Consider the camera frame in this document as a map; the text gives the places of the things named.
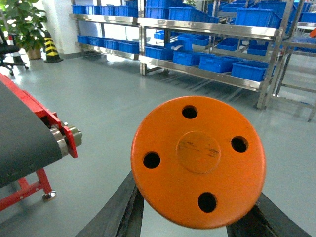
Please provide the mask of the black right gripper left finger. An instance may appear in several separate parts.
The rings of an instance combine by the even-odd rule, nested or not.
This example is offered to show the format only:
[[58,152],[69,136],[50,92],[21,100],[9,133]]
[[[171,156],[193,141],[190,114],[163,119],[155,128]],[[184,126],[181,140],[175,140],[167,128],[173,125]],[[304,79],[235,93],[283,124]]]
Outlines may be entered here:
[[97,215],[77,234],[78,237],[139,237],[141,235],[144,198],[132,172]]

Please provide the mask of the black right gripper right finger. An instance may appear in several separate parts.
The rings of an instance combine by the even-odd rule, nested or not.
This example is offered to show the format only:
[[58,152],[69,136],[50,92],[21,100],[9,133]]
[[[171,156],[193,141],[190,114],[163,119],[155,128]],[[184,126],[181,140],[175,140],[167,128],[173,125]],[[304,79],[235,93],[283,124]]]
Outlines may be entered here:
[[309,237],[265,194],[240,220],[226,226],[229,237]]

